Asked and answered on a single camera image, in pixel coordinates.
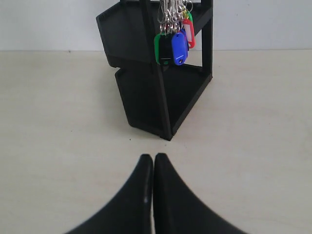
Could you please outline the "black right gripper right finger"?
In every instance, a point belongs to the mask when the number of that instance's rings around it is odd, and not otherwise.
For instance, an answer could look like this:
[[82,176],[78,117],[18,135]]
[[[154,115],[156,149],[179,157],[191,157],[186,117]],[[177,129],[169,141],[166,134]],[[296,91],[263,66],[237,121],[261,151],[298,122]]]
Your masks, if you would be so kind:
[[244,234],[186,185],[165,153],[154,163],[154,224],[157,234]]

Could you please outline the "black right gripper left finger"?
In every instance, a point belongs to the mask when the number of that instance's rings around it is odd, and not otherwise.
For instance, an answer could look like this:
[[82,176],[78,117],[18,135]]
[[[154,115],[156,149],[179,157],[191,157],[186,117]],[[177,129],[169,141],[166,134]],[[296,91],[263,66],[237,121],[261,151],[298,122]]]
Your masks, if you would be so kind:
[[142,154],[125,184],[97,213],[69,234],[150,234],[153,159]]

